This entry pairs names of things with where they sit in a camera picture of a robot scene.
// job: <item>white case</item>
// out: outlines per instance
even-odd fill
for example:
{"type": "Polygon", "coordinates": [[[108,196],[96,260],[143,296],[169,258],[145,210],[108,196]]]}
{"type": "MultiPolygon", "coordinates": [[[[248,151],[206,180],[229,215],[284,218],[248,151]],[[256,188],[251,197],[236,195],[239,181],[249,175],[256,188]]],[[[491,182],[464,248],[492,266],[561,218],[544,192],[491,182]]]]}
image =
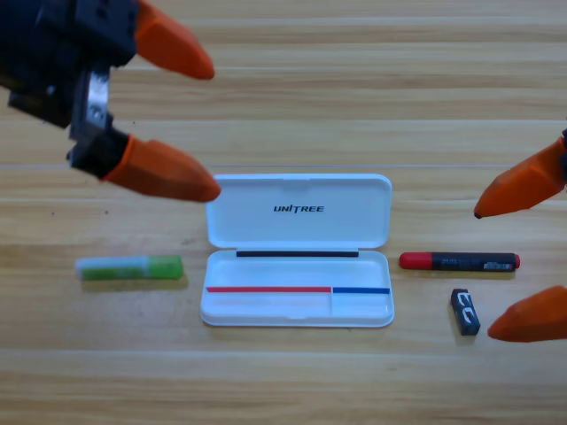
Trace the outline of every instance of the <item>white case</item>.
{"type": "Polygon", "coordinates": [[[229,250],[208,260],[201,298],[204,322],[349,328],[392,322],[388,260],[377,251],[360,251],[387,240],[392,208],[388,179],[379,174],[234,174],[216,179],[222,193],[206,207],[209,240],[229,250]],[[239,251],[300,256],[239,257],[239,251]],[[389,293],[209,292],[219,287],[389,293]]]}

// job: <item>case lid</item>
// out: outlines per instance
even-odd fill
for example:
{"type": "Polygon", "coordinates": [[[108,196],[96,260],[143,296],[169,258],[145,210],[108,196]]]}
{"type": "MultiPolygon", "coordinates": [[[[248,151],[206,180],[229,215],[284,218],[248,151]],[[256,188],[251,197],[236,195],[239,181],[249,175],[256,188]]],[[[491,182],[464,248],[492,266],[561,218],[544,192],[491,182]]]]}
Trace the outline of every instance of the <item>case lid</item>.
{"type": "Polygon", "coordinates": [[[221,195],[206,206],[220,248],[358,249],[383,245],[392,184],[379,174],[217,175],[221,195]]]}

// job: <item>red line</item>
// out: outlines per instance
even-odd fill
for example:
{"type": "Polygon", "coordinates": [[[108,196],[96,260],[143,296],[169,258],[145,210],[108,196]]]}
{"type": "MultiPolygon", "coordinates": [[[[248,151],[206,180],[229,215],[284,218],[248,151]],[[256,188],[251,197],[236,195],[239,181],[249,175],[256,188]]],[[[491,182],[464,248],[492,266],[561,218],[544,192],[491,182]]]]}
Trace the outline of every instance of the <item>red line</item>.
{"type": "Polygon", "coordinates": [[[325,292],[328,286],[211,286],[208,292],[325,292]]]}

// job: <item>glue stick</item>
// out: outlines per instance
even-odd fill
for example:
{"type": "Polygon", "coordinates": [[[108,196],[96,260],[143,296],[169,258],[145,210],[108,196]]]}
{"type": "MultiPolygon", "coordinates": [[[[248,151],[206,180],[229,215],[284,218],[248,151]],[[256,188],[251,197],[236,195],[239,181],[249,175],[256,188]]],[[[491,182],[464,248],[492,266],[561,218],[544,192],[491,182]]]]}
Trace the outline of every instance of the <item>glue stick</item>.
{"type": "Polygon", "coordinates": [[[179,279],[183,263],[178,256],[107,257],[77,259],[75,270],[84,281],[179,279]]]}

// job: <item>orange fingertip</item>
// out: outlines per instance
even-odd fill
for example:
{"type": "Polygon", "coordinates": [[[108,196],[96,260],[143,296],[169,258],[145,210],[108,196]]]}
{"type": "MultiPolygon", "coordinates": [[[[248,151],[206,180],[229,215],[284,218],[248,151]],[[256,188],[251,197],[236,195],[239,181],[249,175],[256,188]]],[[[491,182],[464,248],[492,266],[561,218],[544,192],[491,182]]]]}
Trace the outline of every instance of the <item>orange fingertip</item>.
{"type": "Polygon", "coordinates": [[[211,80],[214,65],[197,37],[147,0],[138,0],[137,53],[155,66],[198,80],[211,80]]]}
{"type": "Polygon", "coordinates": [[[562,137],[543,151],[499,175],[475,207],[477,218],[526,210],[565,187],[560,157],[567,152],[562,137]]]}
{"type": "Polygon", "coordinates": [[[515,303],[493,323],[488,335],[511,343],[567,338],[567,289],[554,286],[515,303]]]}
{"type": "Polygon", "coordinates": [[[205,203],[221,194],[218,182],[191,155],[133,135],[122,161],[103,180],[147,196],[182,201],[205,203]]]}

